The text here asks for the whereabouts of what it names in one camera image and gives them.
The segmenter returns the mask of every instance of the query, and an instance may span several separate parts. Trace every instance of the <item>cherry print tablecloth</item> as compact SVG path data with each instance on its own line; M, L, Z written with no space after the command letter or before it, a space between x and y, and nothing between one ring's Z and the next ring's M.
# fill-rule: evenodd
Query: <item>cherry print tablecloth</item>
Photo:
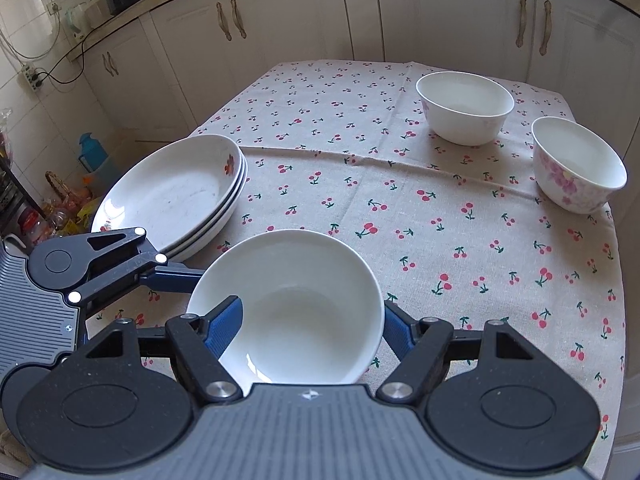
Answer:
M558 94L498 80L516 99L498 139L456 146L430 132L415 92L436 70L323 60L281 64L258 79L193 133L228 135L249 172L229 223L187 263L206 267L264 231L312 229L356 249L385 297L415 318L466 329L508 320L598 401L602 428L587 469L601 478L625 354L616 234L607 207L579 216L546 199L531 161L533 120L571 111ZM140 288L89 329L119 316L162 324L187 302ZM362 379L376 388L396 364L383 342ZM159 360L145 365L168 371Z

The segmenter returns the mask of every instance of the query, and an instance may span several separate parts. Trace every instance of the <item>white star logo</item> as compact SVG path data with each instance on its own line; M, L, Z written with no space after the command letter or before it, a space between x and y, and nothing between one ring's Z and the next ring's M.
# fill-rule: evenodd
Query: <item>white star logo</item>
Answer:
M315 390L307 390L306 392L300 394L300 397L306 400L314 400L316 397L320 397L320 394Z

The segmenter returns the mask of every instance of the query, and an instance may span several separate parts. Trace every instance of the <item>blue plastic pitcher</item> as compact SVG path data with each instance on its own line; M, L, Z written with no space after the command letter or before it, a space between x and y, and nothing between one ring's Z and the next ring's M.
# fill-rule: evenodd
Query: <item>blue plastic pitcher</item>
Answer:
M93 172L100 168L100 165L107 159L107 152L100 144L99 140L92 139L91 133L82 134L80 136L80 146L82 150L78 160L80 164L89 172Z

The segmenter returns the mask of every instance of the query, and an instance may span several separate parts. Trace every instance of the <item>plastic bag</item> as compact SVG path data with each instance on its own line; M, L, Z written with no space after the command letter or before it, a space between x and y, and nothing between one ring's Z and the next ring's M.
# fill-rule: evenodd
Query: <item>plastic bag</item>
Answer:
M14 161L14 153L9 142L9 131L6 127L6 120L9 118L13 110L11 108L3 108L0 110L0 156L9 161L9 167Z

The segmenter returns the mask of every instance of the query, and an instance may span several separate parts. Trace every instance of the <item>cabinet handle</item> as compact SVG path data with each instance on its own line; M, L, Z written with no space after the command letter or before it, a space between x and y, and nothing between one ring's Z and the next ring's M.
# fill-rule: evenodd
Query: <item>cabinet handle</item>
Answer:
M540 45L540 56L546 54L546 44L549 43L551 38L551 2L547 0L545 2L545 37L542 38L542 45Z
M111 77L114 77L113 72L107 66L107 58L104 57L104 54L102 54L102 64L104 65L104 69L111 74Z
M107 57L109 58L109 65L111 65L111 68L113 68L113 71L116 73L116 75L120 75L120 72L118 72L118 68L113 62L113 57L111 57L111 52L107 51Z
M236 0L231 0L231 9L236 28L240 31L240 36L242 36L242 39L244 40L246 38L246 32L242 26L242 17L238 14L238 3Z
M218 8L218 25L222 29L222 32L225 33L226 38L231 41L231 33L229 32L229 26L226 24L225 13L222 12L222 4L218 2L216 3L216 7Z
M522 48L524 44L524 31L527 28L527 0L520 0L520 27L518 28L518 38L516 39L516 46Z

